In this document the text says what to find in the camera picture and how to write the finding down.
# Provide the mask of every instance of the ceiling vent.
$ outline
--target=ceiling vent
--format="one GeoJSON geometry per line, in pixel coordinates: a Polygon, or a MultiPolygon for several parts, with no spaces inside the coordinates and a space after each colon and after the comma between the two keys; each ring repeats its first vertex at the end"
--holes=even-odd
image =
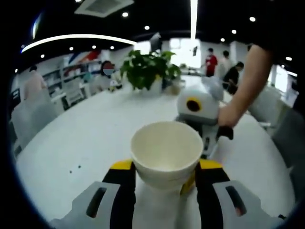
{"type": "Polygon", "coordinates": [[[105,18],[133,3],[133,0],[85,0],[75,13],[105,18]]]}

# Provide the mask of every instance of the red shirt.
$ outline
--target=red shirt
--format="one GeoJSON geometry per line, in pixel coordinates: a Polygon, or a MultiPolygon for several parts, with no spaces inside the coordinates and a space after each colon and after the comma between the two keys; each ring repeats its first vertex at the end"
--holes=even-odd
{"type": "Polygon", "coordinates": [[[217,58],[214,55],[207,56],[205,59],[206,74],[214,75],[215,67],[218,64],[217,58]]]}

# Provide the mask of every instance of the white shirt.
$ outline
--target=white shirt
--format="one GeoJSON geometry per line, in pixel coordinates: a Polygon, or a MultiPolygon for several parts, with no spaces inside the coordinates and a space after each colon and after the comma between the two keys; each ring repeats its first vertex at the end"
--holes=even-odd
{"type": "Polygon", "coordinates": [[[36,71],[31,71],[30,74],[32,74],[31,78],[24,85],[24,99],[30,98],[43,88],[46,88],[42,75],[36,71]]]}
{"type": "Polygon", "coordinates": [[[230,68],[233,67],[233,63],[230,59],[222,58],[219,61],[219,64],[217,66],[216,75],[223,79],[226,73],[230,70],[230,68]]]}

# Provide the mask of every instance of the black circle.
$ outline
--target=black circle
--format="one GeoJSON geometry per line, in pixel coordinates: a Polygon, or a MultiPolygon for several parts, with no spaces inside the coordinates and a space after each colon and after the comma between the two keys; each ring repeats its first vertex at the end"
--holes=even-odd
{"type": "Polygon", "coordinates": [[[190,111],[200,111],[200,105],[194,100],[187,101],[186,106],[190,111]]]}

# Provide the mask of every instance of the green leaves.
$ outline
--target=green leaves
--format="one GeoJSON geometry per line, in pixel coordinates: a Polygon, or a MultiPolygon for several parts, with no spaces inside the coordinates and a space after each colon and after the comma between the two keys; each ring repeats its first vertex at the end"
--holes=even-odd
{"type": "Polygon", "coordinates": [[[181,70],[177,65],[169,64],[173,55],[175,53],[170,51],[141,55],[139,50],[131,50],[128,53],[128,59],[124,61],[120,69],[121,76],[126,74],[134,89],[146,88],[149,90],[156,75],[167,79],[174,79],[181,75],[181,70]]]}

